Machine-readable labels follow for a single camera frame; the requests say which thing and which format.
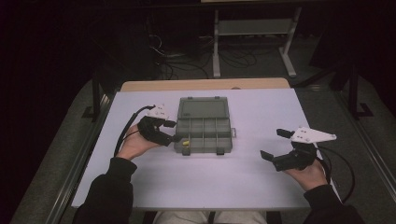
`black sweater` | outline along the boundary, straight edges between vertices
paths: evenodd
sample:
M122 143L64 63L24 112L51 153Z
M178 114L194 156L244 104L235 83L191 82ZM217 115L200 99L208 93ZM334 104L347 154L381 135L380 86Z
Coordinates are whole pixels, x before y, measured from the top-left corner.
M125 159L111 159L107 173L93 180L74 223L129 223L134 201L130 182L136 168ZM312 208L305 224L364 223L353 206L340 203L330 185L311 189L304 196Z

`human hand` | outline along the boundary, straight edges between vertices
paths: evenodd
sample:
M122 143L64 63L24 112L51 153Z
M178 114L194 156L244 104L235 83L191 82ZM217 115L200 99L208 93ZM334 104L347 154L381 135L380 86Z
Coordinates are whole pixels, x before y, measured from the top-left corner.
M143 155L147 150L159 146L156 143L146 140L146 138L139 133L137 125L129 128L125 136L127 137L116 157L124 158L129 161Z
M285 173L293 177L305 191L328 184L323 167L318 160L301 171L290 169L286 170Z

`white table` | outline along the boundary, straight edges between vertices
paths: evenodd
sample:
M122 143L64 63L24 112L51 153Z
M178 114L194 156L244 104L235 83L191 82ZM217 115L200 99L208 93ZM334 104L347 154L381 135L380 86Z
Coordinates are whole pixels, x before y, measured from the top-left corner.
M298 184L260 155L260 150L275 156L290 152L290 141L277 136L276 129L308 127L293 89L118 92L72 206L83 204L91 182L106 172L122 128L135 111L165 104L170 119L176 120L179 99L186 96L228 98L231 126L237 134L232 152L182 156L173 144L148 151L133 160L138 167L131 181L134 208L284 210L308 206ZM162 131L175 133L175 129Z

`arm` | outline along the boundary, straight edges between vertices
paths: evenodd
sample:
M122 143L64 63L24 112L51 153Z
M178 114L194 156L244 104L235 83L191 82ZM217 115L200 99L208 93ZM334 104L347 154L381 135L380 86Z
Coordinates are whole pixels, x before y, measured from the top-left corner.
M288 170L285 173L293 177L306 191L304 196L312 210L304 224L364 223L353 206L343 205L339 201L332 186L327 183L318 161L302 171Z
M134 201L131 175L136 170L131 160L158 145L147 141L132 126L129 135L105 175L91 184L85 203L75 214L73 223L128 223Z

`person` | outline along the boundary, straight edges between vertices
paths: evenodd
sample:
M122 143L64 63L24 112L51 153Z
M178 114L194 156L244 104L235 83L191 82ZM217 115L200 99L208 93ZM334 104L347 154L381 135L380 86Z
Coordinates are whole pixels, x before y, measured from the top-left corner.
M134 201L131 175L137 168L131 160L159 145L146 140L136 125L129 128L126 135L129 136L117 156L110 160L106 174L92 181L87 198L77 210L73 223L129 223ZM304 224L364 223L353 206L339 201L318 161L301 171L292 169L285 173L306 191L304 196L311 212ZM208 212L159 212L154 223L206 223L208 215ZM250 218L250 221L238 219L241 217ZM266 223L264 217L265 214L260 212L219 212L216 213L215 223Z

